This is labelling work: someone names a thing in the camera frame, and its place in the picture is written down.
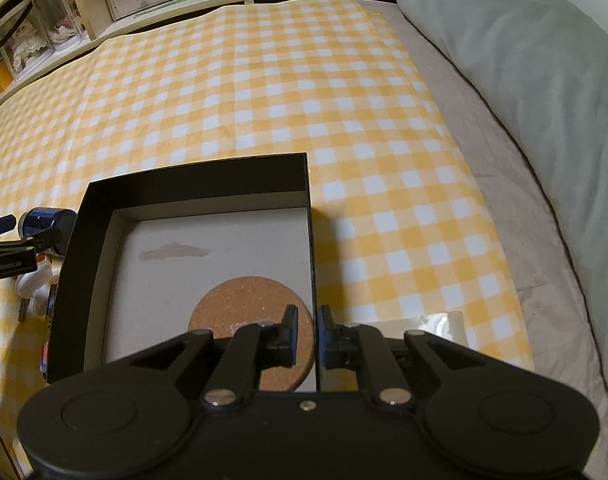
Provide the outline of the beige bed sheet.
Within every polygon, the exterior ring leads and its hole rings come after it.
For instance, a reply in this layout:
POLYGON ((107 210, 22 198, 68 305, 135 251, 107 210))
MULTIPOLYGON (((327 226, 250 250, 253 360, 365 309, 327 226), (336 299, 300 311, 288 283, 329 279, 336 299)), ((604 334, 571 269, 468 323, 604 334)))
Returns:
POLYGON ((508 260, 537 373, 592 401, 600 435, 586 464, 608 479, 608 388, 556 217, 504 126, 479 92, 392 2, 362 0, 375 24, 389 24, 415 63, 484 196, 508 260))

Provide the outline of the dark blue jar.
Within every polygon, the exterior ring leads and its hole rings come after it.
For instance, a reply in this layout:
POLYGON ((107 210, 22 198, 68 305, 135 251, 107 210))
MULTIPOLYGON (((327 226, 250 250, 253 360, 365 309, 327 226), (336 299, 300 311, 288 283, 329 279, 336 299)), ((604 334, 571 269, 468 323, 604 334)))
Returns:
POLYGON ((34 207, 19 217, 17 233, 25 238, 48 231, 51 234, 51 245, 46 248, 46 252, 64 257, 76 220, 77 212, 72 209, 34 207))

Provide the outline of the grey pillow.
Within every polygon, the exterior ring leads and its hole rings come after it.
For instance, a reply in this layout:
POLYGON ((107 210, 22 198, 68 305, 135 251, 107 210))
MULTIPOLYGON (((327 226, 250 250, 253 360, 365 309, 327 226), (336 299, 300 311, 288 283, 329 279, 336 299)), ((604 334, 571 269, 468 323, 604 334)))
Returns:
POLYGON ((568 0, 397 0, 528 158, 580 280, 608 385, 608 34, 568 0))

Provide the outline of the black shallow cardboard box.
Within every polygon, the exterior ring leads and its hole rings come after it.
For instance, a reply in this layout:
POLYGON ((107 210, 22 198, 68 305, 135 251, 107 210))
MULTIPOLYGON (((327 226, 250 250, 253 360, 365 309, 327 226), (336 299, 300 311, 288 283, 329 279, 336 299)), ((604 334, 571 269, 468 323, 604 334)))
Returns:
POLYGON ((303 153, 194 162, 88 185, 52 310, 48 382, 184 333, 234 278, 290 289, 315 329, 308 160, 303 153))

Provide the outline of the round cork coaster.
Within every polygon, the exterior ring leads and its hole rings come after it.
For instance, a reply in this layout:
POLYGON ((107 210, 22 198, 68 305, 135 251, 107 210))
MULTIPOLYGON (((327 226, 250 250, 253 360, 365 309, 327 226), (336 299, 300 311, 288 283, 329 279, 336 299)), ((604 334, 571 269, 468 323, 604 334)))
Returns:
POLYGON ((271 278, 240 276, 211 289, 194 308, 188 330, 207 328, 216 338, 232 337, 242 326, 258 321, 280 322, 285 308, 298 310, 296 363, 261 372, 261 390, 296 390, 313 367, 313 318, 293 290, 271 278))

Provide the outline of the yellow checkered cloth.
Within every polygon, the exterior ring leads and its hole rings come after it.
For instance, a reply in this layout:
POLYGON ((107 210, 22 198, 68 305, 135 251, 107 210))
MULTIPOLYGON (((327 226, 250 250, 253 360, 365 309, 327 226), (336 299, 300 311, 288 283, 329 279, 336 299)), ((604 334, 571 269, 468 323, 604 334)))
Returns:
POLYGON ((415 63, 356 0, 107 40, 0 107, 0 216, 76 208, 118 174, 303 152, 320 301, 346 321, 456 310, 474 349, 531 367, 493 221, 415 63))

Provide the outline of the clear display case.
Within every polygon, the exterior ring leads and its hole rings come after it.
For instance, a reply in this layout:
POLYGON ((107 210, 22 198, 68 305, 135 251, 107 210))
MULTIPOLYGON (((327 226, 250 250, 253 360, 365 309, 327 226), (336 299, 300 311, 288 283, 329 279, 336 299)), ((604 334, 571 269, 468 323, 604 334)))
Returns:
POLYGON ((16 0, 0 10, 0 52, 16 80, 86 36, 75 0, 16 0))

